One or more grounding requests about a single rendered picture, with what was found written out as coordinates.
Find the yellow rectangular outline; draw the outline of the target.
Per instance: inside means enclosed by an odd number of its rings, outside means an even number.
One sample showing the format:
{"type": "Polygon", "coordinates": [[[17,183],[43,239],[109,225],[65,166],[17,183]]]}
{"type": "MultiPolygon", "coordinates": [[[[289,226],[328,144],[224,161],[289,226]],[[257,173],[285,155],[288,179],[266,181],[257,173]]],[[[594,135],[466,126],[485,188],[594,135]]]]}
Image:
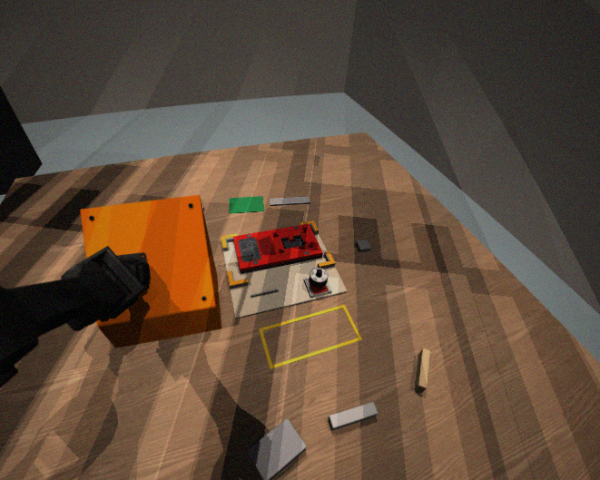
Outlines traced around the yellow rectangular outline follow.
{"type": "Polygon", "coordinates": [[[292,320],[288,320],[288,321],[285,321],[285,322],[281,322],[281,323],[279,323],[279,324],[275,324],[275,325],[272,325],[272,326],[268,326],[268,327],[266,327],[266,328],[260,328],[260,333],[261,333],[261,338],[262,338],[262,342],[263,342],[264,349],[265,349],[265,351],[266,351],[266,355],[267,355],[267,359],[268,359],[268,362],[269,362],[270,369],[272,369],[272,368],[277,368],[277,367],[281,367],[281,366],[287,365],[287,364],[289,364],[289,363],[292,363],[292,362],[295,362],[295,361],[298,361],[298,360],[301,360],[301,359],[304,359],[304,358],[308,358],[308,357],[311,357],[311,356],[317,355],[317,354],[319,354],[319,353],[322,353],[322,352],[327,352],[327,351],[330,351],[330,350],[332,350],[332,349],[335,349],[335,348],[340,348],[340,347],[346,346],[346,345],[348,345],[348,344],[351,344],[351,343],[354,343],[354,342],[357,342],[357,341],[360,341],[360,340],[362,340],[362,338],[361,338],[361,336],[360,336],[360,334],[359,334],[359,332],[358,332],[358,330],[357,330],[357,328],[356,328],[355,324],[353,323],[353,321],[352,321],[352,319],[351,319],[351,317],[350,317],[350,315],[349,315],[348,311],[346,310],[346,306],[345,306],[345,305],[341,305],[341,306],[338,306],[338,307],[335,307],[335,308],[332,308],[332,309],[326,309],[326,310],[322,310],[322,311],[320,311],[320,312],[316,312],[316,313],[309,314],[309,315],[307,315],[307,316],[304,316],[304,317],[295,318],[295,319],[292,319],[292,320]],[[272,362],[271,362],[271,359],[270,359],[270,352],[269,352],[269,350],[268,350],[267,343],[266,343],[266,340],[265,340],[265,337],[264,337],[264,333],[263,333],[263,330],[264,330],[264,329],[266,329],[266,330],[267,330],[267,329],[271,329],[271,328],[276,328],[276,327],[283,326],[283,325],[286,325],[286,324],[289,324],[289,323],[292,323],[292,322],[295,322],[295,321],[299,321],[299,320],[302,320],[302,319],[305,319],[305,318],[314,317],[314,316],[317,316],[317,315],[320,315],[320,314],[323,314],[323,313],[327,313],[327,312],[330,312],[330,311],[333,311],[333,310],[336,310],[336,309],[342,309],[342,308],[344,308],[344,309],[345,309],[345,313],[346,313],[346,315],[347,315],[347,317],[348,317],[348,319],[349,319],[349,322],[350,322],[350,324],[352,325],[352,327],[354,328],[354,330],[355,330],[355,332],[356,332],[356,334],[357,334],[358,338],[355,338],[355,339],[352,339],[352,340],[350,340],[350,341],[347,341],[347,342],[344,342],[344,343],[338,344],[338,345],[336,345],[336,346],[333,346],[333,347],[329,347],[329,348],[322,349],[322,350],[320,350],[320,351],[317,351],[317,352],[314,352],[314,353],[309,353],[309,354],[306,354],[306,355],[303,355],[303,356],[300,356],[300,357],[297,357],[297,358],[293,358],[293,359],[290,359],[290,360],[287,360],[287,361],[283,361],[283,362],[280,362],[280,363],[278,363],[278,364],[276,364],[276,365],[272,365],[272,362]]]}

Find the green flat rectangle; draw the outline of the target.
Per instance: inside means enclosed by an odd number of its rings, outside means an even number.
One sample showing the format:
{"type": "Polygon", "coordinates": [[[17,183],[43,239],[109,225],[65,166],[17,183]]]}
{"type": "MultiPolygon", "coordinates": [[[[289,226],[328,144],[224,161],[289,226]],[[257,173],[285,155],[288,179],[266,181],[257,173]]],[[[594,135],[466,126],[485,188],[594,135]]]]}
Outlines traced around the green flat rectangle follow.
{"type": "Polygon", "coordinates": [[[229,213],[264,211],[262,196],[229,198],[229,213]]]}

